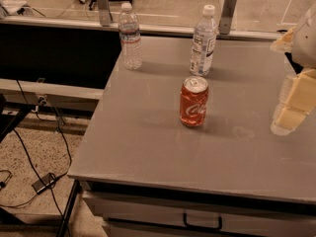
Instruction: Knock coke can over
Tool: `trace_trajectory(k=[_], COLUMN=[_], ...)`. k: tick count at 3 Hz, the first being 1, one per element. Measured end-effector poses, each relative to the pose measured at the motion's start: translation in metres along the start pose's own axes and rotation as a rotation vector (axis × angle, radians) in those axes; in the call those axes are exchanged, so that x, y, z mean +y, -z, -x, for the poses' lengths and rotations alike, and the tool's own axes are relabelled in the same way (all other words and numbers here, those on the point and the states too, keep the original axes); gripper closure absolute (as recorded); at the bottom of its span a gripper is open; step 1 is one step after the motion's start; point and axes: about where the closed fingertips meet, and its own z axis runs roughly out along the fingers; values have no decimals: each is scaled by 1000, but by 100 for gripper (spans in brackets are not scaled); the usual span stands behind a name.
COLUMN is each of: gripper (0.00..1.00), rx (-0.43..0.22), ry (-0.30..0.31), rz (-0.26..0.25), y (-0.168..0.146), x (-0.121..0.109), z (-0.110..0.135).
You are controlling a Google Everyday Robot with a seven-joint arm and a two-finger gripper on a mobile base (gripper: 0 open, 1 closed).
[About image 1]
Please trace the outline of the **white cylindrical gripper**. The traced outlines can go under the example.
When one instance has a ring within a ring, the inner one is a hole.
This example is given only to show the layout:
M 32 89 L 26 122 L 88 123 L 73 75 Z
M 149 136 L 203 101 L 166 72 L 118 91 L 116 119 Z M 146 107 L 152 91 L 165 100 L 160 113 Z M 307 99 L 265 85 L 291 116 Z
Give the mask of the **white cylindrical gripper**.
M 270 49 L 291 52 L 295 63 L 304 68 L 287 75 L 282 83 L 271 131 L 276 135 L 294 132 L 316 108 L 316 3 L 300 18 L 296 27 L 275 40 Z

